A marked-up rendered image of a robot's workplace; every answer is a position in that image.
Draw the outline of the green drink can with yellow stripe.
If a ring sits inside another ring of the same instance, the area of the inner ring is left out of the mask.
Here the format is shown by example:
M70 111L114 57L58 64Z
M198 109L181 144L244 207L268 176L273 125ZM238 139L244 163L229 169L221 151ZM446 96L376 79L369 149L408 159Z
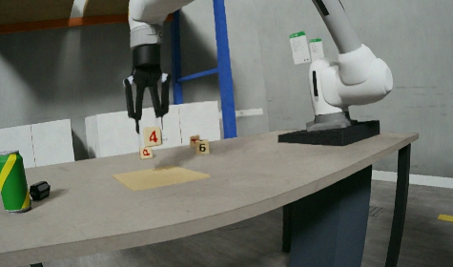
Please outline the green drink can with yellow stripe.
M10 214L21 214L30 208L31 198L19 150L0 153L0 191L4 208Z

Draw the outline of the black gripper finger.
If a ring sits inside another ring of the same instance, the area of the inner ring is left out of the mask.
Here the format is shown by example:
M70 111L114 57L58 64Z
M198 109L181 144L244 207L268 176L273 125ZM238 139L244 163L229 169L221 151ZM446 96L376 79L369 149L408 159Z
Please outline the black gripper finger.
M152 80L152 88L149 88L149 91L151 93L151 98L153 102L153 107L154 107L154 123L158 127L160 127L160 132L161 132L161 142L162 145L164 145L163 142L163 122L162 122L162 117L164 114L169 112L169 83L171 81L172 76L170 74L165 74L162 73L160 76L161 78L161 105L160 105L160 100L159 100L159 95L158 95L158 86L156 82L156 75L153 72L151 74L151 80Z
M143 94L145 91L146 77L147 77L146 73L143 73L141 75L140 88L136 87L135 110L134 110L133 93L132 93L132 86L131 86L133 78L130 76L129 78L126 78L122 81L122 84L125 88L128 117L131 119L134 119L134 121L135 121L135 128L136 128L136 133L137 133L137 137L138 137L138 146L140 148L145 148L143 123L141 120L141 116L142 116Z

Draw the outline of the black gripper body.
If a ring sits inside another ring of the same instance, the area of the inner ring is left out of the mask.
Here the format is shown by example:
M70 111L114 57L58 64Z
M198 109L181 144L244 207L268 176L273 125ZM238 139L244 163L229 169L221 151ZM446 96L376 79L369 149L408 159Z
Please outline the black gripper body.
M135 85L140 88L141 75L146 73L145 88L152 88L151 74L155 73L156 82L162 75L160 69L160 46L150 45L133 49L133 72L131 77Z

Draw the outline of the beige flat mat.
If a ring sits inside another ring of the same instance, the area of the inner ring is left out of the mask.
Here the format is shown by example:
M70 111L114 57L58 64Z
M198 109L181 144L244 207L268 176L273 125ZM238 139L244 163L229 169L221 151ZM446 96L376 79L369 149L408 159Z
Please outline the beige flat mat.
M139 191L206 178L210 177L210 175L172 165L149 170L112 175L112 177L130 190Z

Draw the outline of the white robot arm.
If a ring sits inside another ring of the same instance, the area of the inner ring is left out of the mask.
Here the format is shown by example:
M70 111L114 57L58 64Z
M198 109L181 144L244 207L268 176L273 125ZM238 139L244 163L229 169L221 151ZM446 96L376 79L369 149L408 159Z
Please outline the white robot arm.
M130 49L161 47L164 20L189 1L195 0L130 0ZM393 87L392 73L385 62L360 43L340 0L312 2L339 54L337 60L322 57L310 65L309 89L315 119L306 123L306 131L346 128L358 124L358 120L350 119L348 107L384 99Z

